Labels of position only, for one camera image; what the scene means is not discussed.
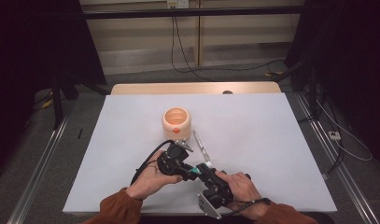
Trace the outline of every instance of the forearm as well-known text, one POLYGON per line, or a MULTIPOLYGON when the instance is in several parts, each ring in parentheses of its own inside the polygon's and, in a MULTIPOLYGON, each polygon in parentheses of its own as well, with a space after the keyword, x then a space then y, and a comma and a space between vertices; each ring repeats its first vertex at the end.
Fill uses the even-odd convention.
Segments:
POLYGON ((131 198, 126 189, 121 189, 100 202, 100 213, 83 224, 125 223, 135 224, 140 220, 143 202, 131 198))
POLYGON ((312 218, 297 212, 285 204, 271 203, 266 213, 254 223, 257 224, 317 224, 312 218))

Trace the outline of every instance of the pink object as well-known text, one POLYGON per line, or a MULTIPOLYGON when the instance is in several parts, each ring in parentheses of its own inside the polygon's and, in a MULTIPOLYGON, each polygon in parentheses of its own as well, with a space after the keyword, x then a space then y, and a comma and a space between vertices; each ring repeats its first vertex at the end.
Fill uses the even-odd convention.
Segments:
POLYGON ((166 139, 188 140, 192 132, 190 113, 180 107, 168 109, 162 116, 162 127, 166 139))

